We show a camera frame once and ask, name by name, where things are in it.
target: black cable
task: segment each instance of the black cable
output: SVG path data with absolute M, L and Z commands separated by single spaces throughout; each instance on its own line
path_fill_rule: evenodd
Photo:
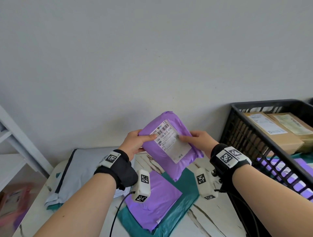
M 249 209 L 249 211 L 251 212 L 251 215 L 252 215 L 253 220 L 254 220 L 254 223 L 255 223 L 255 229 L 256 229 L 257 237 L 260 237 L 258 224 L 257 224 L 257 222 L 256 222 L 254 213 L 253 213 L 253 211 L 251 210 L 251 208 L 248 206 L 248 204 L 246 204 L 243 200 L 241 200 L 239 197 L 237 197 L 235 194 L 232 194 L 231 192 L 228 192 L 228 191 L 225 191 L 225 190 L 220 190 L 220 189 L 214 189 L 214 191 L 215 191 L 215 192 L 221 192 L 221 193 L 228 193 L 229 195 L 231 195 L 231 196 L 237 198 L 239 201 L 241 201 L 241 202 Z
M 119 206 L 118 209 L 117 209 L 117 212 L 116 212 L 116 214 L 115 214 L 115 217 L 114 217 L 114 220 L 113 220 L 113 223 L 112 223 L 112 227 L 111 227 L 111 231 L 110 231 L 110 237 L 111 237 L 111 235 L 112 235 L 113 225 L 114 225 L 114 222 L 115 222 L 115 220 L 116 220 L 116 217 L 117 217 L 118 211 L 120 210 L 121 205 L 123 204 L 123 202 L 125 201 L 125 199 L 126 199 L 129 195 L 134 194 L 134 193 L 135 193 L 135 192 L 130 192 L 129 194 L 127 194 L 127 195 L 124 197 L 124 199 L 122 200 L 122 202 L 120 203 L 120 206 Z

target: crate rim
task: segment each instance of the crate rim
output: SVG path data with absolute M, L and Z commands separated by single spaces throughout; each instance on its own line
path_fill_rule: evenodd
M 274 154 L 278 156 L 279 159 L 281 159 L 287 167 L 291 169 L 291 171 L 296 174 L 301 181 L 303 181 L 307 188 L 310 188 L 313 190 L 313 177 L 305 170 L 303 169 L 294 159 L 287 154 L 283 149 L 281 149 L 272 139 L 270 139 L 267 135 L 264 134 L 264 132 L 258 128 L 254 123 L 250 121 L 239 109 L 236 107 L 236 105 L 244 105 L 244 104 L 253 104 L 253 103 L 270 103 L 270 102 L 302 102 L 298 99 L 283 99 L 283 100 L 264 100 L 264 101 L 250 101 L 250 102 L 236 102 L 231 103 L 231 108 L 234 109 L 234 112 L 246 123 L 250 124 L 256 131 L 257 135 L 260 136 L 262 139 L 264 139 L 267 142 L 267 146 L 273 150 L 274 148 L 277 152 Z

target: marble tabletop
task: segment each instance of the marble tabletop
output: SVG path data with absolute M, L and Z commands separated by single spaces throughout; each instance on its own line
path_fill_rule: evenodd
M 155 170 L 160 174 L 164 172 L 149 154 L 138 154 L 135 158 L 135 170 L 145 169 L 149 172 Z M 53 214 L 53 211 L 46 210 L 44 203 L 50 193 L 51 187 L 55 185 L 55 175 L 64 170 L 66 163 L 67 160 L 62 161 L 55 167 L 13 237 L 33 236 Z M 213 170 L 213 166 L 210 164 L 207 157 L 196 159 L 188 166 L 188 169 L 194 172 L 199 167 L 204 167 L 208 171 Z M 117 207 L 120 205 L 122 199 L 123 197 L 117 197 L 113 200 L 100 233 L 101 237 L 109 236 Z M 114 224 L 112 236 L 129 236 L 118 219 Z M 245 237 L 246 232 L 228 195 L 225 193 L 219 193 L 218 198 L 211 200 L 199 197 L 171 234 L 171 237 L 190 236 Z

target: purple package in crate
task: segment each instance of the purple package in crate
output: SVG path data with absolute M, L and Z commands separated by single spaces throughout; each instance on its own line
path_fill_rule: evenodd
M 136 203 L 131 196 L 125 202 L 130 213 L 143 229 L 150 232 L 182 195 L 170 182 L 156 171 L 150 172 L 151 195 L 144 203 Z
M 176 182 L 182 171 L 203 153 L 194 145 L 179 140 L 178 135 L 191 136 L 189 130 L 172 111 L 166 111 L 152 120 L 138 135 L 157 134 L 154 141 L 142 147 Z
M 301 159 L 301 158 L 298 158 L 298 159 L 294 159 L 303 169 L 305 169 L 310 175 L 313 176 L 313 169 L 311 167 L 309 167 L 306 162 Z M 267 162 L 265 160 L 262 161 L 261 163 L 263 166 L 266 167 L 267 170 L 271 170 L 272 168 L 267 164 Z M 279 159 L 272 159 L 271 160 L 271 164 L 272 165 L 276 165 L 276 170 L 277 171 L 281 171 L 282 168 L 285 167 L 285 163 L 280 161 Z M 283 177 L 285 177 L 287 174 L 289 174 L 290 172 L 290 168 L 289 167 L 286 167 L 282 172 L 281 172 L 281 175 Z M 272 175 L 276 175 L 277 173 L 272 170 Z M 292 183 L 293 181 L 295 181 L 296 179 L 298 178 L 298 176 L 296 174 L 293 174 L 291 175 L 288 179 L 287 179 L 287 182 L 288 183 Z M 299 181 L 298 183 L 296 183 L 294 185 L 294 189 L 296 191 L 300 191 L 302 188 L 304 188 L 306 185 L 303 181 Z M 304 198 L 309 198 L 313 195 L 313 191 L 311 189 L 306 189 L 304 190 L 302 193 L 301 193 L 301 196 L 304 197 Z

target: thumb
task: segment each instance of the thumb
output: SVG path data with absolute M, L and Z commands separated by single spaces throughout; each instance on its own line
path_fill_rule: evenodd
M 148 136 L 140 136 L 142 142 L 149 142 L 149 141 L 153 141 L 154 139 L 156 139 L 157 135 L 156 134 L 151 134 Z
M 194 143 L 196 141 L 197 137 L 190 137 L 190 136 L 179 135 L 179 139 L 182 142 Z

